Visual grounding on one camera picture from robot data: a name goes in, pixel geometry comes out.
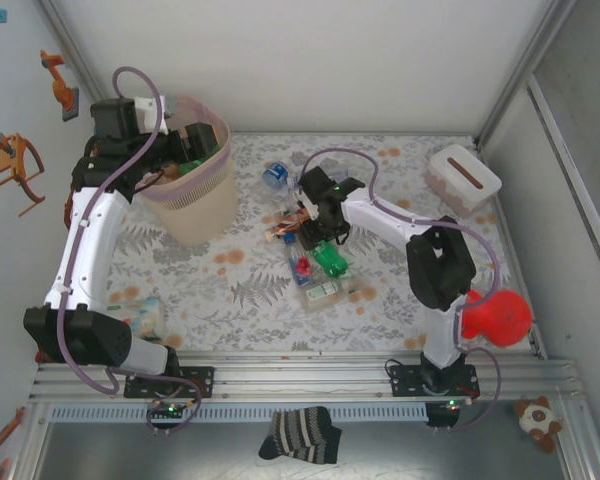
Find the clear bottle red purple label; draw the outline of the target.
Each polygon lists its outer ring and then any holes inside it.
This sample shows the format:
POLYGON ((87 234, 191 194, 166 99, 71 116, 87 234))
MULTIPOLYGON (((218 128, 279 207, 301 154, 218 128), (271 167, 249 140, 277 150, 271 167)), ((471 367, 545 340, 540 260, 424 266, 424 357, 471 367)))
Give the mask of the clear bottle red purple label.
MULTIPOLYGON (((343 166, 322 167, 323 172, 336 183, 340 183, 349 177, 349 170, 343 166)), ((292 185, 294 189, 299 188, 299 180, 301 172, 297 171, 292 177, 292 185)))

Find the green bottle large green label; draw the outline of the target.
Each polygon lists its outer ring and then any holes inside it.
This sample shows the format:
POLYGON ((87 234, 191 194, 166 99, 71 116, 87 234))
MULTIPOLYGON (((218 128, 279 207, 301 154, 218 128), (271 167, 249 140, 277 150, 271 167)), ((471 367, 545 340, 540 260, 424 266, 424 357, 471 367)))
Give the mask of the green bottle large green label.
POLYGON ((311 251, 314 260, 330 278, 339 278, 349 271, 348 261, 331 243, 320 241, 311 251))

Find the copper label plastic bottle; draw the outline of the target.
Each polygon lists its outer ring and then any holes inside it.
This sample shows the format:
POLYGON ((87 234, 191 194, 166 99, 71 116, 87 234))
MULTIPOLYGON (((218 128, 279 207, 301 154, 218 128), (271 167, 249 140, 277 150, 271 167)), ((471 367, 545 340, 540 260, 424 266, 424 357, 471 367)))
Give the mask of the copper label plastic bottle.
POLYGON ((306 208, 300 207, 294 212, 288 212, 276 220, 276 224, 265 231, 265 239, 272 243, 275 238, 283 237, 287 233, 295 234, 302 223, 310 218, 306 208))

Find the clear bottle red flower label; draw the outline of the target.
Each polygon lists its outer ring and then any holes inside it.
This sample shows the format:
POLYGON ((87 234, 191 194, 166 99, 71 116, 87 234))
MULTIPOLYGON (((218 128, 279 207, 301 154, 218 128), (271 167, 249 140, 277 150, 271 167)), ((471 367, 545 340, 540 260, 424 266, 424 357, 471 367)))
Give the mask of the clear bottle red flower label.
POLYGON ((296 284, 300 287, 311 284, 313 272, 309 258, 299 242, 291 237, 285 238, 285 257, 296 284))

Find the clear bottle green white label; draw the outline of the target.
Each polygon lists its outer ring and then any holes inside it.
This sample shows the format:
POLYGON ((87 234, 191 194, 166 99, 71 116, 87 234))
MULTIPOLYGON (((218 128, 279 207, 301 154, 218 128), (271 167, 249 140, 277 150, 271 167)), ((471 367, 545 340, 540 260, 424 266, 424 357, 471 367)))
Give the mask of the clear bottle green white label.
POLYGON ((253 190, 253 196, 262 205, 295 205, 297 203, 297 192, 297 187, 272 189, 267 185, 257 185, 253 190))

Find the clear bottle dark blue label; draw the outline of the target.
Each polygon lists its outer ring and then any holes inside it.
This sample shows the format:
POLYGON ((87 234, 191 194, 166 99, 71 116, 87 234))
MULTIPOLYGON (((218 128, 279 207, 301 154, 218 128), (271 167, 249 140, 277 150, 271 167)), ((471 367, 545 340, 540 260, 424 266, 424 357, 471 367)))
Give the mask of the clear bottle dark blue label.
POLYGON ((273 191, 287 190, 294 186, 294 175, 284 162, 272 162, 263 171, 264 184, 273 191))

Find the beige bin with pink liner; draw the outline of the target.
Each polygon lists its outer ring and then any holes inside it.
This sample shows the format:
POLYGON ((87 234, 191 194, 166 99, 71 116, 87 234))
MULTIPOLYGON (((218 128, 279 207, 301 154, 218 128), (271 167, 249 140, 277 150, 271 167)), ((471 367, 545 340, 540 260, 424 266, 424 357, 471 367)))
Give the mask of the beige bin with pink liner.
POLYGON ((228 228, 236 219, 238 194, 227 123, 199 100, 185 95, 169 99, 167 126, 181 134, 190 124, 212 128, 218 148, 201 166, 165 177, 139 193, 166 231, 185 246, 198 246, 228 228))

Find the white pink tissue box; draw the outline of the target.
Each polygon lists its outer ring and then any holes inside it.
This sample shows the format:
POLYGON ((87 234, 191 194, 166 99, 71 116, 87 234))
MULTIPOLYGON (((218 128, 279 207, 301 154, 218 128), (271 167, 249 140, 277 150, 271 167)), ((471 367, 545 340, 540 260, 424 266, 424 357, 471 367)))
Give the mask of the white pink tissue box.
POLYGON ((480 210, 502 187, 501 179, 459 144, 435 153, 424 175, 426 184, 459 216, 480 210))

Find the colourful tissue pack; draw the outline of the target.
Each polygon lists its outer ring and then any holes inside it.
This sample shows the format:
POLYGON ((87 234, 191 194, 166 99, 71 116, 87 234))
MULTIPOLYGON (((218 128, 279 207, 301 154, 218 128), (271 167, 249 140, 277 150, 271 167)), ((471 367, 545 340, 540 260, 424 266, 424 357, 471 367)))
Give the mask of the colourful tissue pack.
POLYGON ((126 300, 110 304, 107 307, 107 314, 128 324, 132 334, 138 338, 158 341, 165 336, 165 308, 158 298, 126 300))

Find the red plastic toy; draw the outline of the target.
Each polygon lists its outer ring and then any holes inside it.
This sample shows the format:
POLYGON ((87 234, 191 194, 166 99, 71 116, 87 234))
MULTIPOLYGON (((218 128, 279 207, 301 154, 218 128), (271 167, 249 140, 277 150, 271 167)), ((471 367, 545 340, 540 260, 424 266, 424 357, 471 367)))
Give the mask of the red plastic toy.
POLYGON ((524 297, 500 290, 485 303, 464 311, 461 335, 467 340, 481 336, 498 348, 506 348, 521 341, 531 325, 532 312, 524 297))

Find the brown white plush toy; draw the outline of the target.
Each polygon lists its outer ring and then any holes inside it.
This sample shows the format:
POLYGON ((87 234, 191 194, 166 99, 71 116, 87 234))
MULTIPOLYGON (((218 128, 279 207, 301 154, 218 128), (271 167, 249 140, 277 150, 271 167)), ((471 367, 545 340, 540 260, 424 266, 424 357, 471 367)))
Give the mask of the brown white plush toy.
POLYGON ((556 449, 556 437, 562 430, 562 424, 551 410, 548 397, 542 395, 535 400, 519 400, 514 404, 514 412, 522 431, 542 452, 552 454, 556 449))

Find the aluminium frame post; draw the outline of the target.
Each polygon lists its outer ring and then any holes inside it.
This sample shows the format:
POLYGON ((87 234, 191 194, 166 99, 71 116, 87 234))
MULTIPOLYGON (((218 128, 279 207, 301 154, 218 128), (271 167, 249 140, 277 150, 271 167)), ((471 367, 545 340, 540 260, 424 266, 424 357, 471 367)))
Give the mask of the aluminium frame post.
POLYGON ((95 67, 88 60, 86 50, 80 45, 60 0, 32 2, 88 99, 92 102, 103 100, 106 97, 106 88, 96 75, 95 67))
POLYGON ((515 95, 535 71, 578 2, 579 0, 549 0, 546 10, 525 41, 522 53, 515 62, 495 106, 475 138, 475 145, 479 150, 491 139, 515 95))

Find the orange claw machine wall sticker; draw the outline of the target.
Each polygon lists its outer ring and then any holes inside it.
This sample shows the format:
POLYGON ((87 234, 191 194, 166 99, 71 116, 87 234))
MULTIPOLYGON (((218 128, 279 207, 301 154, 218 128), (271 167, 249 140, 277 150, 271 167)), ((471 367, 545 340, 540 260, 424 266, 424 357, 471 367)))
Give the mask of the orange claw machine wall sticker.
POLYGON ((45 196, 36 195, 30 186, 33 179, 45 172, 42 158, 34 145, 19 133, 0 133, 0 174, 5 172, 8 176, 0 180, 0 186, 15 182, 31 201, 31 204, 18 214, 19 218, 46 200, 45 196), (36 165, 36 170, 31 174, 26 170, 27 154, 33 158, 36 165))

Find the aluminium mounting rail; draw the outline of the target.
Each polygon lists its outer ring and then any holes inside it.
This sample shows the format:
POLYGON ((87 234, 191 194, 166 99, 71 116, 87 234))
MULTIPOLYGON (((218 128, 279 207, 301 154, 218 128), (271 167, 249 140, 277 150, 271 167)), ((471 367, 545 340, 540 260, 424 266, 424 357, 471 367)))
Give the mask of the aluminium mounting rail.
MULTIPOLYGON (((184 351, 184 366, 215 370, 212 401, 220 402, 357 402, 392 398, 385 362, 416 363, 410 351, 379 352, 193 352, 184 351)), ((572 360, 541 360, 503 354, 497 360, 472 353, 481 399, 516 400, 583 396, 584 387, 572 360)))

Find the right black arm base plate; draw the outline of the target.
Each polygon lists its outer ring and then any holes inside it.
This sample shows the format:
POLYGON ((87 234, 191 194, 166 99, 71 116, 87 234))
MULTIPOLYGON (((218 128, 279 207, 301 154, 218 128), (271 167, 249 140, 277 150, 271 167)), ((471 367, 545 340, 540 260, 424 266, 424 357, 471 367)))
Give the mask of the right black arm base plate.
POLYGON ((443 371, 420 365, 388 367, 394 397, 471 397, 480 396, 476 369, 464 364, 443 371))

